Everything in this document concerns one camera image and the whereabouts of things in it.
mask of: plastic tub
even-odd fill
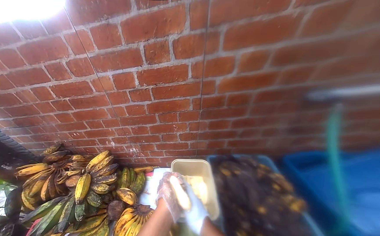
[[[233,154],[233,156],[236,158],[239,158],[239,157],[243,157],[243,156],[247,156],[247,155]],[[248,156],[255,156],[257,158],[258,163],[266,165],[270,169],[272,169],[273,172],[280,174],[279,169],[277,169],[276,165],[274,164],[274,162],[270,158],[268,158],[264,155],[248,155]],[[210,156],[208,156],[207,160],[209,163],[211,163],[212,160],[217,158],[217,157],[218,157],[217,155],[210,155]],[[320,228],[317,226],[317,224],[314,222],[314,220],[311,218],[311,216],[307,212],[302,213],[302,216],[304,218],[305,223],[307,223],[307,225],[309,225],[311,232],[313,233],[314,236],[324,236],[324,234],[321,232]]]
[[[217,220],[219,217],[219,204],[211,165],[205,160],[176,159],[171,164],[171,171],[182,175],[203,177],[203,181],[208,188],[206,209],[209,213],[209,218],[212,221]]]

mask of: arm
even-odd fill
[[[164,199],[158,200],[158,205],[155,211],[142,226],[138,235],[145,236],[165,236],[168,235],[169,230],[173,224],[171,213],[169,212]]]

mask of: green hose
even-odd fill
[[[338,234],[346,232],[349,216],[347,191],[343,171],[340,166],[339,135],[341,119],[342,105],[336,104],[330,109],[329,120],[327,122],[327,152],[329,153],[329,163],[333,172],[334,186],[340,207],[340,222],[336,229]]]

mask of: blue plastic crate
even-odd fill
[[[240,157],[247,156],[247,155],[233,154],[233,156],[236,158],[240,158]],[[274,164],[274,162],[270,158],[268,158],[264,155],[254,155],[254,156],[257,157],[257,161],[259,164],[266,165],[270,169],[272,169],[273,172],[280,174],[279,169],[277,169],[277,166]],[[211,164],[212,160],[217,158],[217,157],[218,157],[218,155],[210,155],[207,157],[207,161]],[[310,226],[311,232],[313,232],[313,236],[324,236],[324,234],[321,232],[320,228],[317,226],[317,224],[314,222],[314,220],[311,218],[311,216],[307,212],[304,212],[302,215],[303,215],[305,222]]]

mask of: bunch of bananas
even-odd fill
[[[140,231],[140,228],[145,224],[152,213],[153,210],[146,205],[138,205],[136,207],[133,206],[126,208],[114,226],[114,235],[137,235]]]

